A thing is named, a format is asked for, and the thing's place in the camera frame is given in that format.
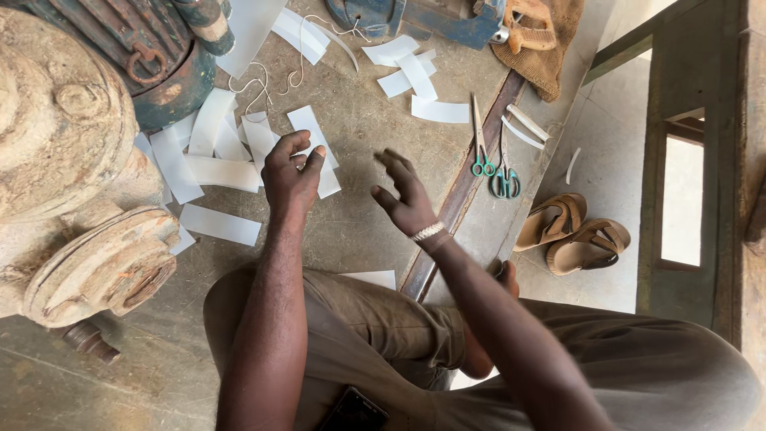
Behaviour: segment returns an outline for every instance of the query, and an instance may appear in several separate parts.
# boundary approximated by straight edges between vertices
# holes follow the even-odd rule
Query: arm
[[[284,136],[262,171],[269,231],[221,381],[219,431],[293,429],[308,337],[300,243],[325,156],[318,146],[308,159],[290,157],[308,148],[308,139],[306,130]]]
[[[388,149],[375,157],[401,194],[397,200],[379,186],[372,188],[373,197],[394,224],[407,236],[434,224],[437,218],[412,163]],[[470,330],[535,429],[612,430],[578,365],[553,334],[453,239],[433,250],[437,239],[446,234],[442,231],[421,246],[431,250]]]

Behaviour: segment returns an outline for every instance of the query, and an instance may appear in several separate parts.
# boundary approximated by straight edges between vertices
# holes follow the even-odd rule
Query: white beaded bracelet
[[[441,229],[444,229],[444,224],[442,222],[435,222],[433,225],[430,225],[415,235],[411,236],[410,239],[415,242],[420,242],[426,238],[436,235],[439,233],[439,231],[441,231]]]

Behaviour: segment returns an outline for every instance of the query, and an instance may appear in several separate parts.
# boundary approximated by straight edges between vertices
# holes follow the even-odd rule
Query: forearm
[[[218,429],[292,429],[306,365],[303,224],[273,217],[221,382]]]
[[[540,321],[454,240],[446,241],[432,257],[476,339],[536,429],[566,429],[552,423],[557,418],[576,418],[590,429],[609,429],[577,364]],[[556,406],[558,414],[551,416],[547,406]]]

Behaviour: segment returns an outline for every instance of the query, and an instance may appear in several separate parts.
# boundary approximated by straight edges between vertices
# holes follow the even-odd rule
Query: phone
[[[387,421],[388,413],[349,386],[317,430],[378,431]]]

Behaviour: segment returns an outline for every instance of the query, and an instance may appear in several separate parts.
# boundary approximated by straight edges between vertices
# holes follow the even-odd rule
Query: blue-handled scissors
[[[475,176],[493,176],[495,175],[495,165],[489,162],[486,156],[484,146],[484,133],[481,130],[481,116],[479,115],[479,105],[476,104],[476,95],[473,95],[473,128],[476,133],[476,162],[471,165],[471,172]],[[484,164],[481,163],[481,155],[484,155]]]
[[[513,199],[522,192],[522,182],[516,171],[508,164],[508,154],[506,153],[506,128],[500,127],[500,166],[497,166],[495,176],[489,181],[489,191],[496,198]],[[511,191],[511,182],[513,182],[513,191]]]

